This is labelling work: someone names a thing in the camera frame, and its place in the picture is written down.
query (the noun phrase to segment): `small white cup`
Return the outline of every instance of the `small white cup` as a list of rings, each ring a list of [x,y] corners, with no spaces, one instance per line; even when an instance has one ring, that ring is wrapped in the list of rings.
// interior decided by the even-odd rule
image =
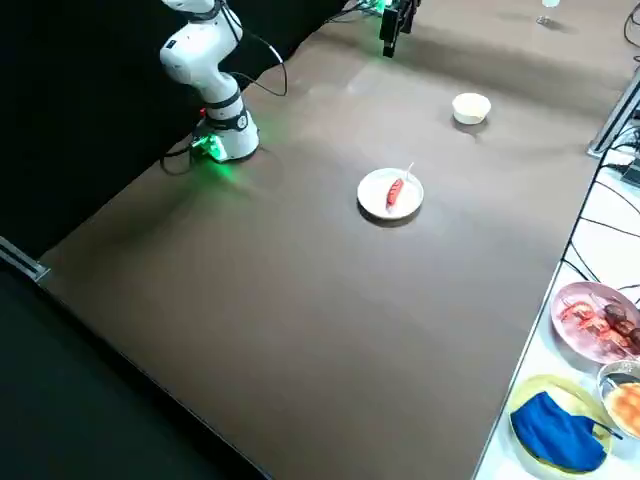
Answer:
[[[465,125],[477,125],[490,111],[491,102],[478,93],[462,93],[453,99],[453,117]]]

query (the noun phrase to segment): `black backdrop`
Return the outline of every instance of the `black backdrop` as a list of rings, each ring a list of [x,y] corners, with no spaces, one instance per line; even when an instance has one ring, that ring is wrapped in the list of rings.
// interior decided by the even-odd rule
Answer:
[[[184,137],[199,102],[162,71],[184,20],[160,0],[16,3],[3,5],[0,235],[39,257]],[[229,0],[285,58],[344,3]],[[223,66],[274,64],[245,36]]]

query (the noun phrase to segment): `pink plate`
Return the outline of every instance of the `pink plate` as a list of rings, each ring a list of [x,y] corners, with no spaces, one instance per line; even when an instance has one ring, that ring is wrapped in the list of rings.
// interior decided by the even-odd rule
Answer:
[[[583,322],[583,328],[580,328],[581,317],[577,315],[568,314],[566,319],[562,320],[563,312],[576,302],[590,305],[597,316],[594,322]],[[553,326],[576,353],[594,362],[607,364],[617,360],[640,359],[640,351],[633,345],[623,349],[610,339],[598,337],[599,329],[606,331],[608,327],[604,320],[604,307],[609,303],[616,303],[622,307],[627,320],[636,328],[640,327],[640,312],[627,297],[613,288],[593,282],[571,283],[560,289],[551,304]]]

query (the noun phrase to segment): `white table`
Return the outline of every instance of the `white table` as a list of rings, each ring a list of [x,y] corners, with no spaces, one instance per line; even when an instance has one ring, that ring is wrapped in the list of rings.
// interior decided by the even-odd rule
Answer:
[[[629,163],[629,156],[612,151],[607,155],[605,163]],[[640,208],[640,192],[620,181],[619,174],[603,169],[597,180],[614,188]],[[601,185],[593,186],[582,216],[640,234],[640,216],[621,198]],[[581,220],[572,241],[583,260],[603,283],[614,288],[640,283],[640,239]],[[583,273],[587,273],[587,269],[572,248],[569,248],[565,258]],[[523,351],[521,362],[514,373],[512,386],[517,386],[534,375],[554,374],[573,380],[597,395],[596,374],[599,365],[578,357],[562,344],[561,340],[554,338],[548,310],[550,301],[558,290],[569,283],[582,280],[566,263],[558,266],[532,328],[529,342]],[[640,288],[626,289],[623,293],[633,302],[640,298]],[[507,400],[512,391],[513,387],[507,394]],[[480,460],[476,480],[538,478],[520,461],[514,441],[508,415],[502,408]],[[640,441],[629,438],[624,441],[616,440],[613,455],[602,471],[588,478],[640,478]]]

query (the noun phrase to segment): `blue cloth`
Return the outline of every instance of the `blue cloth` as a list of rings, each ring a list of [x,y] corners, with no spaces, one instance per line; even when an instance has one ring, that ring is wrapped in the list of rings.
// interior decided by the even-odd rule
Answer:
[[[593,437],[595,422],[565,412],[547,392],[537,394],[513,412],[511,423],[529,452],[558,467],[591,472],[606,457]]]

